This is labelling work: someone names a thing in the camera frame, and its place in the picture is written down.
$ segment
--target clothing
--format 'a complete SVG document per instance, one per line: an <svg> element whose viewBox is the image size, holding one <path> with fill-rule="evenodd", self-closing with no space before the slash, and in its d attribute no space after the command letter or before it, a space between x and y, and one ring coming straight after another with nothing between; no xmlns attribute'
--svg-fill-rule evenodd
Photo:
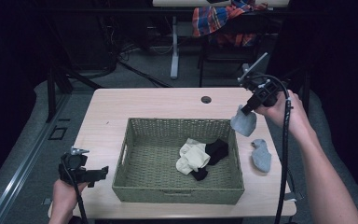
<svg viewBox="0 0 358 224"><path fill-rule="evenodd" d="M227 20L233 19L242 13L267 9L267 3L255 4L255 0L247 2L232 0L227 7L196 7L193 13L193 36L211 34L222 26ZM230 44L235 47L252 46L256 34L216 35L211 36L210 42L218 45Z"/></svg>

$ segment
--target wicker basket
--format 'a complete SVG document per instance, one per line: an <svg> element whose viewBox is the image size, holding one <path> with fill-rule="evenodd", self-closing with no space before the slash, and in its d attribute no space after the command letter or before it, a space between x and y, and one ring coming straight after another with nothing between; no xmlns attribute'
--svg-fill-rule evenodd
<svg viewBox="0 0 358 224"><path fill-rule="evenodd" d="M187 138L228 143L228 156L205 179L176 170ZM129 119L112 189L126 203L235 204L244 192L238 146L228 119Z"/></svg>

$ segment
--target black chair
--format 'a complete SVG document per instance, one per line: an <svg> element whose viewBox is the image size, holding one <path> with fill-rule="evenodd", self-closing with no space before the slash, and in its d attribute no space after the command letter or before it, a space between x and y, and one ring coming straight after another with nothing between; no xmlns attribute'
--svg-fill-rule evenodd
<svg viewBox="0 0 358 224"><path fill-rule="evenodd" d="M210 43L209 35L204 37L198 67L200 69L200 87L202 87L204 62L208 63L254 63L260 47L260 42L270 25L269 18L254 12L237 16L210 35L217 34L257 34L255 42L250 47L221 47Z"/></svg>

